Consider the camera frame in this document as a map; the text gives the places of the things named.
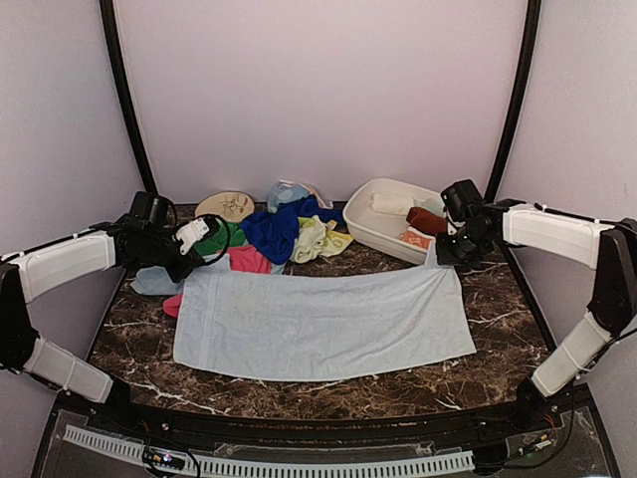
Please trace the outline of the large pale blue towel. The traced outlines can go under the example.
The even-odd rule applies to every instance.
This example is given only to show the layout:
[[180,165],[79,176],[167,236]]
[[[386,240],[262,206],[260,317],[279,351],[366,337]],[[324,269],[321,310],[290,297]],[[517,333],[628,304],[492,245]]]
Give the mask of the large pale blue towel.
[[421,265],[344,277],[235,272],[184,282],[173,359],[262,381],[335,381],[474,354],[456,272]]

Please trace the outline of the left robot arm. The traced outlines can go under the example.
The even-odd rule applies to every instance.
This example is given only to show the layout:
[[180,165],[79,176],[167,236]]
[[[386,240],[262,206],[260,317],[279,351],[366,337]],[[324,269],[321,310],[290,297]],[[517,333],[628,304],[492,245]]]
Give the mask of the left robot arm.
[[140,425],[127,383],[86,360],[92,305],[113,285],[117,269],[161,266],[183,279],[200,258],[199,221],[175,232],[102,225],[1,259],[1,367],[27,374],[101,410],[119,434]]

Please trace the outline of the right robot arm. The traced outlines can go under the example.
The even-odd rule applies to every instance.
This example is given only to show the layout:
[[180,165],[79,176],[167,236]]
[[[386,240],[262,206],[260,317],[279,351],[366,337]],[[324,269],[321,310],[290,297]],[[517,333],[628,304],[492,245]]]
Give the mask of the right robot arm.
[[559,340],[526,378],[508,423],[528,432],[550,400],[591,372],[636,318],[636,222],[602,220],[516,199],[488,202],[452,187],[442,194],[448,229],[436,239],[439,264],[465,265],[494,247],[516,256],[548,328]]

